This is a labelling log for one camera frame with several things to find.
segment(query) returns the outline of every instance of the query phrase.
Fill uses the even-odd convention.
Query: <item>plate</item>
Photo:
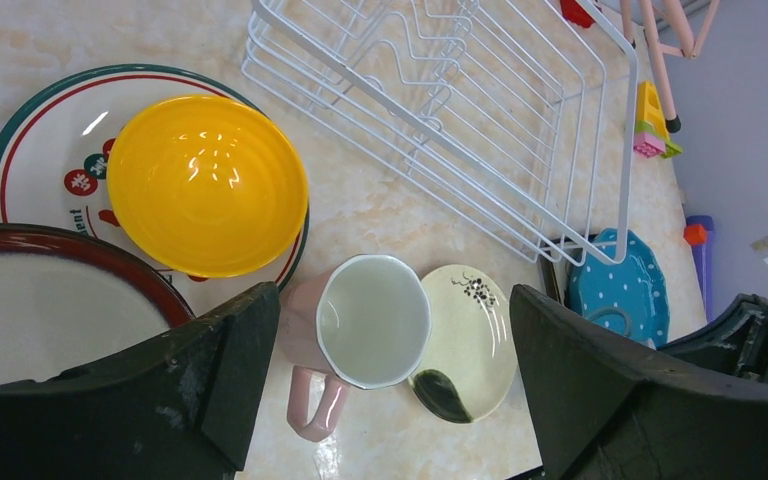
[[[48,380],[192,318],[156,271],[109,243],[0,225],[0,384]]]
[[[307,212],[307,174],[266,116],[216,95],[143,110],[107,162],[119,223],[143,251],[180,272],[234,277],[292,245]]]
[[[517,357],[508,300],[487,275],[446,265],[422,279],[431,304],[431,338],[408,382],[434,415],[471,423],[505,399]]]
[[[615,241],[617,231],[603,230],[594,243]],[[602,247],[608,256],[616,247]],[[588,256],[569,275],[570,308],[590,320],[632,340],[655,347],[667,342],[670,307],[664,274],[652,250],[628,232],[625,260],[605,265]]]
[[[0,222],[60,227],[119,246],[157,269],[196,315],[262,281],[283,288],[301,258],[309,213],[293,245],[275,261],[249,275],[212,280],[154,261],[128,238],[113,214],[104,183],[107,157],[119,131],[144,108],[194,93],[254,107],[214,80],[159,65],[101,67],[42,90],[0,133]]]

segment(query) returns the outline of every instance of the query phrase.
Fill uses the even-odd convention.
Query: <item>mug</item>
[[[295,366],[287,423],[319,442],[334,431],[350,387],[384,388],[419,366],[431,306],[416,273],[388,255],[358,255],[292,288],[281,305],[278,344]],[[308,421],[310,381],[325,391]]]

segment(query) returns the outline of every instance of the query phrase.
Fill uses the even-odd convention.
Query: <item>green toy block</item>
[[[661,154],[661,158],[675,157],[676,155],[681,155],[681,153],[684,152],[684,149],[682,149],[679,144],[670,140],[664,140],[664,145],[667,146],[667,150]]]
[[[637,122],[635,122],[634,133],[651,133],[652,135],[655,135],[656,137],[663,140],[663,138],[661,138],[660,135],[655,133],[655,127],[653,127],[651,123],[644,122],[643,120],[638,120]]]

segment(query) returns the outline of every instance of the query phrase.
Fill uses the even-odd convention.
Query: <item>wire dish rack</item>
[[[624,259],[637,57],[588,0],[252,3],[246,77],[523,258]]]

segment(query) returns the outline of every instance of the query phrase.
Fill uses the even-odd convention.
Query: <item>lavender wall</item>
[[[691,19],[694,31],[703,16]],[[662,41],[678,44],[671,31]],[[768,297],[768,268],[749,247],[768,234],[768,0],[723,1],[702,54],[668,57],[667,67],[683,124],[674,140],[685,153],[674,164],[686,211],[716,222],[718,313],[741,292]]]

